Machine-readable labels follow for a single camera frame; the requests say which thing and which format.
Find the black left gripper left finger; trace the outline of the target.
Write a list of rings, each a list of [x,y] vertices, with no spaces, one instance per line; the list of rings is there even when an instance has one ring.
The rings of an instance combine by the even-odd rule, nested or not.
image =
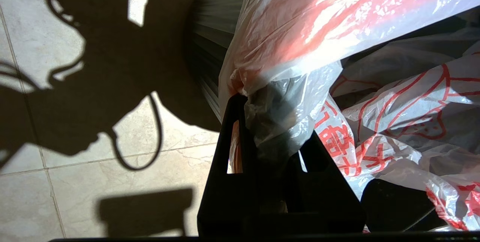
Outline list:
[[[236,94],[228,100],[214,158],[197,214],[200,237],[247,237],[253,234],[259,215],[257,147],[246,127],[247,97]],[[233,127],[238,122],[242,173],[228,174]]]

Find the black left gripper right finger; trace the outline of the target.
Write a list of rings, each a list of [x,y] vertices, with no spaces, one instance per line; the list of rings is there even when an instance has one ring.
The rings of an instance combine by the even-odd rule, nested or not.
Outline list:
[[[315,132],[288,160],[285,199],[294,234],[364,230],[366,213]]]

